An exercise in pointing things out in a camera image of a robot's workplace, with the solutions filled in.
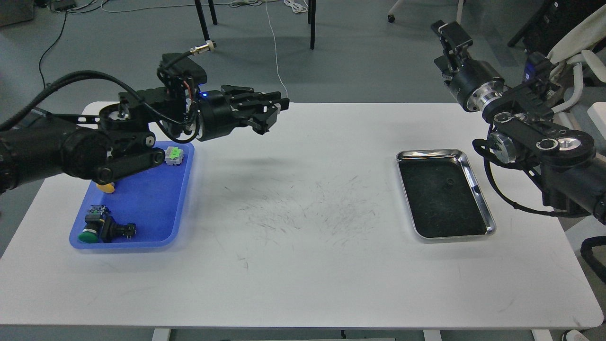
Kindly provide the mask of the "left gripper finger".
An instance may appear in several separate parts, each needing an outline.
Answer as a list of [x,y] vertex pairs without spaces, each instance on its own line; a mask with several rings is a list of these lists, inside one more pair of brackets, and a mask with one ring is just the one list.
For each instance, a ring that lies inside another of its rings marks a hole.
[[250,126],[255,133],[264,135],[269,132],[271,126],[276,123],[279,113],[279,105],[254,108],[251,115],[246,120],[246,125]]
[[252,87],[223,85],[221,93],[221,112],[260,111],[265,107],[277,106],[280,106],[281,110],[288,110],[290,105],[290,99],[281,97],[279,91],[263,93],[255,91]]

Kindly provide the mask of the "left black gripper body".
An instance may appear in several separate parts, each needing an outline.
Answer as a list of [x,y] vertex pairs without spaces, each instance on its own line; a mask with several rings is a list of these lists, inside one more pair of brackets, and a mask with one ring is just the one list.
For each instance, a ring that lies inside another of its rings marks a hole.
[[205,69],[193,61],[191,52],[163,54],[157,76],[164,85],[163,102],[157,111],[164,116],[158,126],[174,142],[201,142],[223,137],[236,127],[245,127],[247,117],[240,108],[247,88],[223,85],[204,90]]

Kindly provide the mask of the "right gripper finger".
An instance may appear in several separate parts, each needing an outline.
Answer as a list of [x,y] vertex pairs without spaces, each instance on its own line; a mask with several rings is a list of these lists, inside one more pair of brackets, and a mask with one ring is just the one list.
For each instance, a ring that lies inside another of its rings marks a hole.
[[455,76],[455,57],[442,55],[434,60],[436,67],[441,71],[442,79],[446,87],[450,87]]
[[446,23],[439,20],[431,24],[431,30],[441,41],[442,54],[455,57],[455,72],[458,72],[470,58],[467,49],[472,46],[471,36],[456,21]]

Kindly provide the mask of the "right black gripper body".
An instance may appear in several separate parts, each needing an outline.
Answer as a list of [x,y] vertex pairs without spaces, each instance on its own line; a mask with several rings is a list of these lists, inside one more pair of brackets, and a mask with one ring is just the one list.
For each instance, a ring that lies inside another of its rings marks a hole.
[[492,84],[492,89],[502,90],[504,78],[489,63],[478,60],[464,61],[447,82],[450,93],[466,112],[479,110],[472,97],[485,84]]

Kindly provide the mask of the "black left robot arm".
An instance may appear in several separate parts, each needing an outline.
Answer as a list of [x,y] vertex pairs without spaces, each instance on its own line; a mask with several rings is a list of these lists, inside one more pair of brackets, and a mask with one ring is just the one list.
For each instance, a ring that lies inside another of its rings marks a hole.
[[[156,147],[149,125],[178,144],[223,137],[239,127],[263,135],[290,100],[279,91],[223,85],[203,90],[206,72],[190,59],[201,48],[163,54],[157,76],[161,87],[134,90],[103,72],[78,71],[48,86],[1,125],[1,192],[60,173],[110,184],[161,165],[167,157]],[[84,80],[119,85],[116,104],[96,115],[52,114],[38,105],[62,88]]]

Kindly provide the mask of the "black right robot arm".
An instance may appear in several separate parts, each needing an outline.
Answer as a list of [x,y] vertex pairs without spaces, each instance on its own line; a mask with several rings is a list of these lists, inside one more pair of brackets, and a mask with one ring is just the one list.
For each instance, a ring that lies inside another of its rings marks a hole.
[[492,188],[497,188],[491,164],[519,169],[539,188],[543,205],[537,211],[506,199],[521,211],[547,216],[592,215],[605,222],[605,163],[597,159],[593,137],[554,123],[558,112],[545,104],[553,65],[543,54],[530,54],[525,80],[507,87],[489,63],[468,53],[472,38],[458,22],[437,21],[431,30],[439,37],[442,56],[435,65],[457,103],[466,112],[481,112],[489,123],[487,138],[472,142],[484,159]]

